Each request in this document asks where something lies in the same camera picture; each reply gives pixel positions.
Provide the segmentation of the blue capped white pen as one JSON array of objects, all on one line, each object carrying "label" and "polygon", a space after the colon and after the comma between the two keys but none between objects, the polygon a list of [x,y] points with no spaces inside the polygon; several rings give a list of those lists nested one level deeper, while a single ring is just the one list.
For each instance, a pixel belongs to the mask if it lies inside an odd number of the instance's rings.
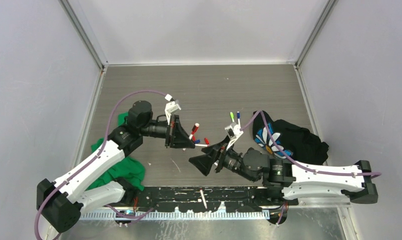
[{"label": "blue capped white pen", "polygon": [[237,124],[238,124],[239,128],[241,128],[241,116],[240,116],[239,111],[237,111]]}]

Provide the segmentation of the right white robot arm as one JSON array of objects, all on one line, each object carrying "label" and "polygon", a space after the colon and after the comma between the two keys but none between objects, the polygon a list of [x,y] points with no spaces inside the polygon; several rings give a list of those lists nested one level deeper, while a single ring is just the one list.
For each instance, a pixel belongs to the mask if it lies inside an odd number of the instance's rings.
[{"label": "right white robot arm", "polygon": [[339,198],[346,196],[355,204],[375,204],[378,191],[372,182],[371,166],[360,160],[351,166],[326,166],[274,158],[249,148],[238,153],[227,147],[229,138],[202,148],[202,155],[189,162],[204,176],[222,169],[251,181],[261,181],[267,189],[266,198],[272,205],[299,198]]}]

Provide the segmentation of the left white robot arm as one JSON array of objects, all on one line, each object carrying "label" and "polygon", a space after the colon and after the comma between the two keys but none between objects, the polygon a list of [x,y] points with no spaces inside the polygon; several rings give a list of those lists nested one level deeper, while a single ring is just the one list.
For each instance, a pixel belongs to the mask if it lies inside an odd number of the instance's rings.
[{"label": "left white robot arm", "polygon": [[36,221],[44,217],[60,234],[71,229],[80,217],[111,203],[127,207],[134,202],[132,184],[123,177],[90,189],[109,168],[124,160],[143,144],[144,137],[165,140],[167,148],[193,149],[195,143],[180,123],[178,100],[171,98],[165,105],[165,120],[153,118],[152,105],[137,101],[129,109],[124,122],[107,132],[107,137],[95,152],[75,168],[54,181],[43,179],[36,187]]}]

